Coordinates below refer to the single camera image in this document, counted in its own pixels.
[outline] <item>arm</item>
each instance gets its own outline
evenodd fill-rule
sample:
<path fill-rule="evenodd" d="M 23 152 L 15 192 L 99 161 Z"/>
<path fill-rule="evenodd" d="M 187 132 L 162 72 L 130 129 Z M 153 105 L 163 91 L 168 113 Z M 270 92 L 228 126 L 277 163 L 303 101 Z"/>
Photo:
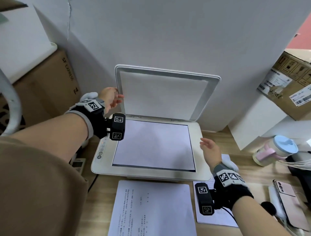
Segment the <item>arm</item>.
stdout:
<path fill-rule="evenodd" d="M 121 102 L 116 88 L 105 88 L 99 94 L 105 101 L 105 113 L 116 107 Z M 47 151 L 66 162 L 79 149 L 88 135 L 87 125 L 84 120 L 76 114 L 64 114 L 53 119 L 44 121 L 11 135 L 28 146 Z"/>
<path fill-rule="evenodd" d="M 220 148 L 212 140 L 201 138 L 206 163 L 214 170 L 221 163 Z M 290 236 L 279 222 L 266 212 L 253 198 L 244 196 L 238 199 L 232 208 L 235 220 L 244 236 Z"/>

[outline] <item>forearm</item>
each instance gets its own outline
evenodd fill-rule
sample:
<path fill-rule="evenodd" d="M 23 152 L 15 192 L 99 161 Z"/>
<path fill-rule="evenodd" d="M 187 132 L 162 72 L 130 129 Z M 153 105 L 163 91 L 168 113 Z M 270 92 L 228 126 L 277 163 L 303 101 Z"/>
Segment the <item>forearm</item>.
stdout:
<path fill-rule="evenodd" d="M 69 113 L 18 131 L 11 137 L 69 162 L 87 135 L 84 120 Z"/>
<path fill-rule="evenodd" d="M 290 236 L 290 233 L 251 197 L 244 196 L 237 200 L 232 213 L 243 236 Z"/>

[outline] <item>scanner lid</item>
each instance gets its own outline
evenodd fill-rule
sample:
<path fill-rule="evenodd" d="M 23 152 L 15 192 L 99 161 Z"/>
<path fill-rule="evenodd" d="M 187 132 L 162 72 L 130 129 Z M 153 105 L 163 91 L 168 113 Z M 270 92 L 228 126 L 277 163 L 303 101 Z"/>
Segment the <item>scanner lid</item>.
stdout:
<path fill-rule="evenodd" d="M 121 111 L 127 115 L 196 121 L 220 77 L 185 71 L 116 65 Z"/>

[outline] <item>blue cup lid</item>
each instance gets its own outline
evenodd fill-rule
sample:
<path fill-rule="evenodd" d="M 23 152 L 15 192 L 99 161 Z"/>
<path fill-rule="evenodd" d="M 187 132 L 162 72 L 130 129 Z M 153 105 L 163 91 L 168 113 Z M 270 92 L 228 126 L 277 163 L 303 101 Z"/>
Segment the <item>blue cup lid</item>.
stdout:
<path fill-rule="evenodd" d="M 280 149 L 282 152 L 288 154 L 295 154 L 298 152 L 298 147 L 295 144 L 294 140 L 289 139 L 288 137 L 282 135 L 276 135 L 273 138 L 274 145 Z"/>

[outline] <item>brown sleeve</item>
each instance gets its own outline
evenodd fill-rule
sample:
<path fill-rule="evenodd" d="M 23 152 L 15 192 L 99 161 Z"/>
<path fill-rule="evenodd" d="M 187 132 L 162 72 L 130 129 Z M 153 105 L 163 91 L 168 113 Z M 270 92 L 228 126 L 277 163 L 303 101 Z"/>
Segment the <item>brown sleeve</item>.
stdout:
<path fill-rule="evenodd" d="M 87 188 L 58 157 L 0 137 L 1 236 L 74 236 Z"/>

